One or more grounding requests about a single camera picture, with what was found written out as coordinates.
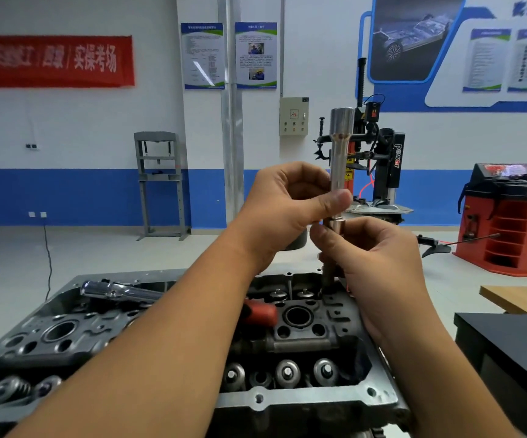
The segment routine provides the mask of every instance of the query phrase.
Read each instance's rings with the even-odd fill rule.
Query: floor
[[[424,232],[425,236],[455,241],[457,232]],[[52,256],[52,293],[73,277],[85,273],[178,269],[191,265],[215,240],[214,235],[146,238],[124,228],[48,228]],[[300,250],[280,252],[275,262],[310,263],[318,267],[318,250],[309,241]],[[454,337],[455,312],[499,313],[502,309],[479,296],[482,284],[527,286],[527,278],[513,278],[484,271],[453,255],[438,254],[423,260],[428,292],[446,329]],[[0,337],[44,301],[48,259],[40,227],[0,227]],[[396,427],[388,438],[407,436]]]

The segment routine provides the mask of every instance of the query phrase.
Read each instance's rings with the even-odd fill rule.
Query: metal pipe
[[[353,135],[355,108],[339,107],[331,110],[330,136],[331,151],[331,191],[345,188],[346,159],[349,151],[349,140]],[[337,234],[342,234],[344,218],[341,213],[324,220],[324,225]],[[336,265],[328,261],[322,270],[322,286],[332,286],[335,279]]]

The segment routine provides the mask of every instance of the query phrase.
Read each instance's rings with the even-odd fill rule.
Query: black cable
[[[46,297],[44,297],[44,301],[48,300],[48,295],[50,295],[50,278],[52,277],[52,258],[50,257],[50,249],[48,249],[48,235],[46,233],[46,220],[44,220],[44,223],[42,223],[42,227],[44,228],[44,245],[46,246],[46,253],[48,255],[48,292],[46,292]]]
[[[387,97],[385,96],[385,94],[382,94],[382,93],[374,93],[373,95],[369,95],[363,104],[367,104],[367,102],[369,101],[369,98],[376,97],[377,95],[381,95],[383,97],[383,101],[378,102],[379,104],[383,105]]]

